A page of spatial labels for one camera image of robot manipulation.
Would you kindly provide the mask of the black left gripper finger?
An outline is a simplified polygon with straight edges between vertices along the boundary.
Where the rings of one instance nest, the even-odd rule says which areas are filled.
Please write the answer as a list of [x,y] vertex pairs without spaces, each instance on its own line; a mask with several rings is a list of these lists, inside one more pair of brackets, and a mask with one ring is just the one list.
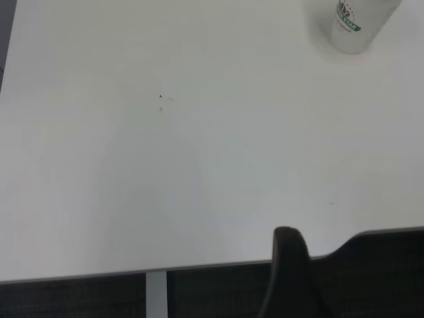
[[264,298],[265,317],[330,317],[307,245],[292,227],[274,230],[270,282]]

